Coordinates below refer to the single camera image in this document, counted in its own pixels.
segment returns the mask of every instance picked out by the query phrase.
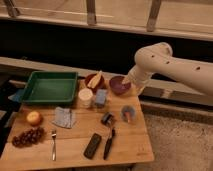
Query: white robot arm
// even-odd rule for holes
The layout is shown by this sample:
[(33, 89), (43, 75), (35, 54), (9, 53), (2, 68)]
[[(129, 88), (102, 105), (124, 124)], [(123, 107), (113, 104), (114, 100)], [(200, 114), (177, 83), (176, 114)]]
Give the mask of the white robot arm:
[(143, 87), (154, 73), (213, 96), (213, 64), (172, 57), (172, 48), (167, 43), (139, 49), (135, 54), (135, 66), (123, 83), (129, 80), (137, 87)]

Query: gray cloth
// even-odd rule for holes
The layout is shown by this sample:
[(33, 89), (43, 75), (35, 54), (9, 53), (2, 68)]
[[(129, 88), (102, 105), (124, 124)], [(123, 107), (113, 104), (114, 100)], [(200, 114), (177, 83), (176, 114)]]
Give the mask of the gray cloth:
[(52, 121), (53, 124), (63, 128), (72, 128), (75, 122), (75, 113), (70, 112), (69, 108), (56, 107), (55, 118)]

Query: black wall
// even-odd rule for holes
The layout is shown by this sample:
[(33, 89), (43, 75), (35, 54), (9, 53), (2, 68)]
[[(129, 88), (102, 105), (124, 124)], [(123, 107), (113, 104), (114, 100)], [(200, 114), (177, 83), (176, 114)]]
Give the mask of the black wall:
[(0, 20), (0, 56), (121, 74), (139, 48), (162, 41), (176, 57), (213, 62), (213, 42)]

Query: white cup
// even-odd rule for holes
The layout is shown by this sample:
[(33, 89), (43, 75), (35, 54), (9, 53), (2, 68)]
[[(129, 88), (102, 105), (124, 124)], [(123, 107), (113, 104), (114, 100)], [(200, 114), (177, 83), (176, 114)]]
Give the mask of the white cup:
[(92, 90), (88, 88), (83, 88), (79, 91), (78, 97), (81, 101), (81, 104), (84, 108), (90, 108), (92, 105), (93, 93)]

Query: wooden table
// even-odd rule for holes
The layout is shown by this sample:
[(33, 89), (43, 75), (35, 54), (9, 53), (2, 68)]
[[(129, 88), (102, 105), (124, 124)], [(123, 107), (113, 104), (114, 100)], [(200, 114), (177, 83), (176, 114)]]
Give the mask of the wooden table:
[[(84, 83), (79, 81), (79, 89), (82, 87), (84, 87)], [(108, 84), (106, 87), (108, 95), (106, 106), (103, 109), (95, 107), (84, 109), (76, 97), (74, 104), (70, 107), (76, 113), (77, 118), (72, 129), (56, 127), (51, 123), (56, 106), (22, 105), (0, 159), (0, 170), (37, 170), (153, 161), (149, 135), (135, 88), (132, 87), (124, 95), (116, 96), (110, 91)], [(124, 122), (120, 117), (121, 108), (124, 105), (132, 105), (136, 111), (132, 124)], [(25, 118), (26, 114), (32, 110), (37, 110), (43, 115), (41, 126), (46, 131), (44, 141), (31, 147), (16, 148), (11, 143), (12, 138), (31, 128)], [(104, 160), (104, 145), (109, 129), (102, 125), (100, 120), (107, 111), (115, 116), (116, 137), (107, 160)], [(51, 130), (54, 128), (57, 129), (56, 161), (52, 161)], [(83, 152), (93, 133), (100, 134), (102, 141), (94, 158), (89, 160), (83, 156)]]

